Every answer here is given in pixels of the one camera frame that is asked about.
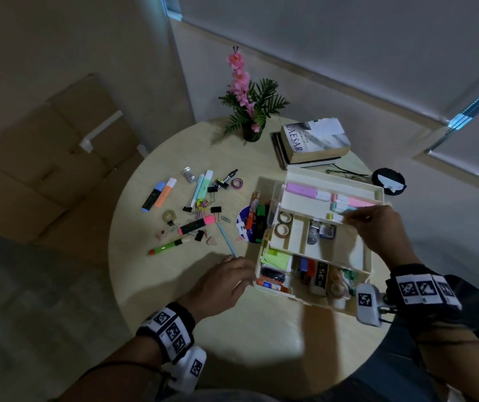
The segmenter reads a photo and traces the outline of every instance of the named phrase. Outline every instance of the orange highlighter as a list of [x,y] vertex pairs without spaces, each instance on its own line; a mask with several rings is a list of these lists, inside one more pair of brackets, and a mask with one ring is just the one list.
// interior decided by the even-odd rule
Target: orange highlighter
[[167,182],[167,184],[161,191],[160,196],[157,198],[156,203],[154,203],[154,206],[161,207],[163,202],[165,202],[165,199],[167,199],[167,196],[169,196],[169,193],[171,192],[171,190],[174,188],[175,184],[176,184],[176,179],[170,178],[169,182]]
[[245,228],[250,229],[252,223],[255,220],[256,208],[258,207],[258,198],[260,197],[260,192],[255,190],[251,196],[251,207],[249,208],[249,215],[247,216],[247,221],[245,222]]

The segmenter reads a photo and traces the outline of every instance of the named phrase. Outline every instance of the flower pot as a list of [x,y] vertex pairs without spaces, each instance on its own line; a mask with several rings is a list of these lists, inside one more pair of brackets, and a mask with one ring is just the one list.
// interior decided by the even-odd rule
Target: flower pot
[[248,142],[256,142],[260,139],[260,137],[262,136],[262,131],[264,130],[263,128],[258,131],[258,132],[254,132],[251,128],[251,126],[254,124],[254,122],[249,122],[249,123],[246,123],[246,124],[243,124],[242,125],[242,128],[243,128],[243,138],[245,138],[245,141],[248,141]]

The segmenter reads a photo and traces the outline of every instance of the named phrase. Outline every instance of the white organizer box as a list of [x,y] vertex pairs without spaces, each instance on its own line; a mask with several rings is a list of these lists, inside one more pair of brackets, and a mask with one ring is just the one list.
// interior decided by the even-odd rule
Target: white organizer box
[[[330,268],[340,267],[355,271],[357,273],[356,284],[367,283],[372,273],[372,252],[364,245],[356,229],[327,218],[328,213],[333,213],[330,210],[330,202],[311,199],[286,191],[285,187],[289,182],[328,193],[354,197],[372,204],[384,204],[383,188],[380,186],[352,181],[343,177],[330,176],[312,170],[290,167],[286,174],[286,181],[283,184],[277,184],[273,192],[268,228],[264,233],[262,248],[258,256],[256,276],[260,277],[260,259],[262,255],[268,248],[273,248],[296,256],[328,263]],[[274,229],[280,223],[278,221],[280,212],[288,212],[293,217],[291,223],[287,224],[290,228],[290,233],[284,238],[277,236],[274,232]],[[316,244],[307,244],[310,220],[336,226],[335,238],[332,240],[319,238]],[[305,304],[329,308],[356,316],[354,297],[345,302],[343,307],[343,301],[335,299],[330,294],[318,296],[311,293],[309,286],[300,282],[298,272],[296,271],[297,268],[298,257],[294,257],[294,271],[291,274],[290,280],[290,288],[293,292],[291,294],[257,284],[255,287],[277,296],[287,296],[302,301]]]

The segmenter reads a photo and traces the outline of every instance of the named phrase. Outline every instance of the stack of books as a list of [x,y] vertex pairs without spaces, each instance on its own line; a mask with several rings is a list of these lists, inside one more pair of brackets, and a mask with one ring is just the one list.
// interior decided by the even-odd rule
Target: stack of books
[[346,155],[351,144],[337,118],[283,125],[271,134],[283,169],[328,165]]

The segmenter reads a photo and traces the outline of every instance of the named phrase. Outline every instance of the pink highlighter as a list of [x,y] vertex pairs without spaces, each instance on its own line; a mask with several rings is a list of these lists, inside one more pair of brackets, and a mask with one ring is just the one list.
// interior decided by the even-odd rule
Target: pink highlighter
[[204,217],[203,219],[194,221],[193,223],[186,224],[185,226],[182,226],[178,229],[179,235],[184,235],[187,233],[190,233],[192,231],[195,231],[196,229],[203,228],[204,226],[207,226],[208,224],[215,223],[215,216],[213,214]]
[[310,197],[311,199],[322,200],[323,202],[330,202],[330,193],[323,190],[309,188],[295,183],[286,184],[286,191],[295,195]]

